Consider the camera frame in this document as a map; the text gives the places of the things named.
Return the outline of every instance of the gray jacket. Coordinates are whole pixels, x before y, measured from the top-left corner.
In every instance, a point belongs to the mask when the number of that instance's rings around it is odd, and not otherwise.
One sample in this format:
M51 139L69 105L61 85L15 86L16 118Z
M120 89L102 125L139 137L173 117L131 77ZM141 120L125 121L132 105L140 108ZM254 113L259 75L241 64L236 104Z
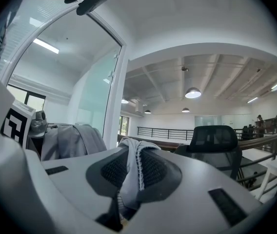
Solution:
M59 125L45 134L41 161L84 156L106 150L96 128L90 125Z

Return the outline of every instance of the black mesh chair back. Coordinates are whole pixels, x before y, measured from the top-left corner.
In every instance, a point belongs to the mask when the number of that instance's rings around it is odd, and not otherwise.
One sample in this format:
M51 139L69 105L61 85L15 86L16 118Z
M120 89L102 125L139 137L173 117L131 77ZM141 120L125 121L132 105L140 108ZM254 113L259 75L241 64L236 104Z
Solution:
M242 157L236 133L229 126L196 127L190 145L175 153L206 162L232 179L237 177Z

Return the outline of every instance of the window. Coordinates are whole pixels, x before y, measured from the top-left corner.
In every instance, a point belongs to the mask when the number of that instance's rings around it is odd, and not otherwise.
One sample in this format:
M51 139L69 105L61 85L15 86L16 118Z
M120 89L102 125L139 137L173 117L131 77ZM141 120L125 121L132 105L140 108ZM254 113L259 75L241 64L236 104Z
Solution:
M127 136L128 135L128 128L129 128L129 117L120 116L119 117L119 129L118 134Z
M36 111L43 110L45 96L12 85L7 85L7 89L12 93L16 100L34 108Z

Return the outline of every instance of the gray cloth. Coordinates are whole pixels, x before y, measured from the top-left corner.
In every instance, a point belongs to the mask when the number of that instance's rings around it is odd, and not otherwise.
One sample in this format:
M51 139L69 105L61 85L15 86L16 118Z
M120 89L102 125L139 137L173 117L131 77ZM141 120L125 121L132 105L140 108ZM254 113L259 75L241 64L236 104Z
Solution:
M141 162L140 153L146 148L150 150L150 148L160 149L160 147L150 142L137 141L128 137L122 138L118 146L129 147L127 160L128 174L120 189L120 196L125 207L137 210L139 207L136 201L137 194L139 191L144 190L144 178L142 173L144 166Z
M96 128L90 125L59 125L45 134L41 161L79 157L106 150Z

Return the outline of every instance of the chair headrest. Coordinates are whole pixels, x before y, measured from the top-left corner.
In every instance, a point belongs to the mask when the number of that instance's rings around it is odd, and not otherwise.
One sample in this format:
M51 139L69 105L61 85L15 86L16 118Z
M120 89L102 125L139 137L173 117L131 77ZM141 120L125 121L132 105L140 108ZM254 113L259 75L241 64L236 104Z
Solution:
M229 126L195 127L189 152L217 153L235 149L238 140L235 131Z

